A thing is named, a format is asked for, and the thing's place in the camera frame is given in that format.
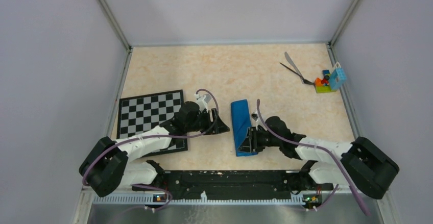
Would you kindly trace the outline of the blue satin napkin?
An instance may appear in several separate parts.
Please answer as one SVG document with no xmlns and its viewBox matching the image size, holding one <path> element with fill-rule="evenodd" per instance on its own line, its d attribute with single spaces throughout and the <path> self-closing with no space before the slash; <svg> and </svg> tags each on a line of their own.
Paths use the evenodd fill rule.
<svg viewBox="0 0 433 224">
<path fill-rule="evenodd" d="M 258 153 L 237 153 L 236 152 L 236 135 L 239 129 L 243 127 L 251 127 L 251 119 L 249 113 L 248 100 L 242 99 L 238 101 L 234 101 L 230 104 L 231 111 L 231 123 L 232 123 L 232 131 L 233 131 L 233 140 L 234 140 L 234 148 L 235 154 L 237 157 L 242 156 L 253 156 Z"/>
</svg>

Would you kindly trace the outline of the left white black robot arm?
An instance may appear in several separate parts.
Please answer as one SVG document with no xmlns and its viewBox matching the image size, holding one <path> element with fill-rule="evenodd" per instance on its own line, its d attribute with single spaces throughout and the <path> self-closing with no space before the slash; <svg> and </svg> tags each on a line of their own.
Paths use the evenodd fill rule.
<svg viewBox="0 0 433 224">
<path fill-rule="evenodd" d="M 146 162 L 132 162 L 157 150 L 174 145 L 177 139 L 227 133 L 230 128 L 220 119 L 218 108 L 207 110 L 195 102 L 185 102 L 174 116 L 147 132 L 120 140 L 103 137 L 79 167 L 82 184 L 99 197 L 111 194 L 120 186 L 144 184 L 152 190 L 162 187 L 162 168 Z"/>
</svg>

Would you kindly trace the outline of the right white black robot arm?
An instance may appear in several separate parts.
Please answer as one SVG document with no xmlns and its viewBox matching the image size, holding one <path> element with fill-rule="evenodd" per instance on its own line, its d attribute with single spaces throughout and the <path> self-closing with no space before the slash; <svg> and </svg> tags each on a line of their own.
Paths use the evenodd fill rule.
<svg viewBox="0 0 433 224">
<path fill-rule="evenodd" d="M 243 123 L 233 128 L 239 155 L 256 155 L 267 147 L 277 147 L 288 158 L 305 160 L 305 172 L 299 175 L 305 189 L 340 184 L 379 200 L 400 171 L 395 161 L 365 137 L 353 142 L 314 139 L 291 132 L 278 116 L 256 126 Z"/>
</svg>

